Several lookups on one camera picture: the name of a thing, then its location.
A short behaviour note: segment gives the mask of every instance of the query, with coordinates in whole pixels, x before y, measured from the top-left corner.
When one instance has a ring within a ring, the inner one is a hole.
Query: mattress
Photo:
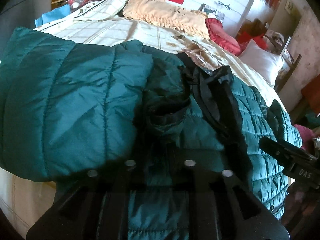
[[[127,20],[116,16],[115,14],[121,10],[126,1],[104,0],[90,4],[82,12],[77,10],[61,20],[42,25],[36,30],[77,43],[106,46],[137,39],[144,45],[166,52],[184,51],[207,68],[216,69],[219,66],[230,65],[234,75],[260,91],[267,106],[270,106],[273,100],[277,100],[284,108],[276,92],[260,74],[214,42],[173,29],[153,26],[143,21]],[[14,176],[1,168],[0,188],[2,189],[0,208],[24,238],[28,229],[53,204],[56,192],[53,182],[32,182]]]

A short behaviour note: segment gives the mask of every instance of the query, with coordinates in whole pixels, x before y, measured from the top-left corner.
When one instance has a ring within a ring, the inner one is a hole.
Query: green quilted jacket
[[[0,64],[0,166],[33,181],[56,181],[59,196],[78,172],[126,160],[145,109],[186,96],[182,65],[175,55],[139,41],[85,45],[17,28]],[[269,136],[300,147],[301,138],[277,101],[268,108],[258,90],[237,77],[231,90],[253,164],[253,193],[280,218],[288,179],[258,141]],[[165,127],[150,123],[151,131],[191,150],[186,160],[220,172],[228,168],[224,147],[190,99],[183,120]],[[170,183],[166,161],[158,160],[146,184]],[[129,238],[188,239],[187,206],[185,193],[132,192]]]

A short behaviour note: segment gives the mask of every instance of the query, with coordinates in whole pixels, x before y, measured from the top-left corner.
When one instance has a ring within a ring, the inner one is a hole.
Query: white pillow
[[[270,87],[275,86],[278,72],[284,63],[282,57],[259,48],[254,40],[250,40],[239,59],[263,76]]]

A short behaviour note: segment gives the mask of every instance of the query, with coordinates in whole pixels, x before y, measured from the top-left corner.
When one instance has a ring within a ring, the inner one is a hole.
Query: silver screw
[[[186,160],[184,161],[184,165],[188,167],[193,167],[196,165],[196,162],[194,160]]]
[[[233,171],[224,170],[224,171],[222,171],[222,175],[225,176],[225,177],[231,177],[233,175]]]
[[[87,174],[90,178],[94,178],[98,176],[98,172],[96,170],[89,170]]]
[[[128,167],[133,167],[136,165],[136,162],[134,160],[127,160],[124,164]]]

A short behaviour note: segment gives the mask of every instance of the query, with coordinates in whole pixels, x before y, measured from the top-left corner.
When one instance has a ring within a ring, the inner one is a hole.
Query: bed
[[[77,10],[36,30],[77,43],[106,46],[137,39],[144,45],[166,52],[184,51],[197,61],[197,64],[210,69],[230,65],[234,75],[259,90],[267,106],[270,106],[273,100],[277,100],[284,108],[276,91],[259,73],[214,42],[172,28],[155,26],[117,15],[127,1],[103,0],[92,3],[82,11]],[[32,182],[1,168],[0,188],[3,189],[0,192],[0,208],[22,237],[26,236],[28,229],[53,204],[56,192],[53,182]]]

